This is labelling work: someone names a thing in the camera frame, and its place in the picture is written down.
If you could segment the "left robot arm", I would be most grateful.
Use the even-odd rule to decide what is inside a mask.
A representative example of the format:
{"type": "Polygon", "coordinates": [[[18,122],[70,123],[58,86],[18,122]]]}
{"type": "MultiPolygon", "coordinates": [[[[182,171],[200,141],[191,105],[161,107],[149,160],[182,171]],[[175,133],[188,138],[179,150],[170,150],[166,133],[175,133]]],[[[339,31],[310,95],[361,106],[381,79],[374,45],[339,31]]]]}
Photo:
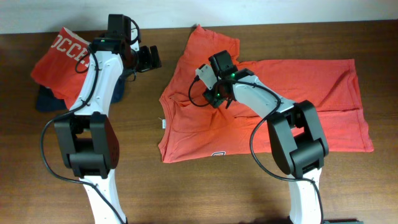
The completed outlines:
{"type": "Polygon", "coordinates": [[[140,46],[139,26],[123,14],[108,17],[108,29],[88,46],[88,73],[70,110],[51,120],[65,167],[87,193],[95,223],[127,223],[115,172],[119,142],[109,121],[117,82],[162,66],[156,46],[140,46]]]}

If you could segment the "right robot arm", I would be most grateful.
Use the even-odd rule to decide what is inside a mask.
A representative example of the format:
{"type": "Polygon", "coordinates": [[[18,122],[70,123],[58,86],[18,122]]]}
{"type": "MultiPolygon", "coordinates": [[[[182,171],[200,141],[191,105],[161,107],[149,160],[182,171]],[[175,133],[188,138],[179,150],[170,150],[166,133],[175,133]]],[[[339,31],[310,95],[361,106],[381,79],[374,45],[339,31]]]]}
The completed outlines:
{"type": "Polygon", "coordinates": [[[272,156],[284,175],[267,174],[289,184],[290,221],[324,223],[319,181],[329,147],[315,106],[277,94],[253,71],[238,69],[225,50],[211,56],[195,75],[205,84],[203,96],[212,107],[237,101],[267,125],[272,156]]]}

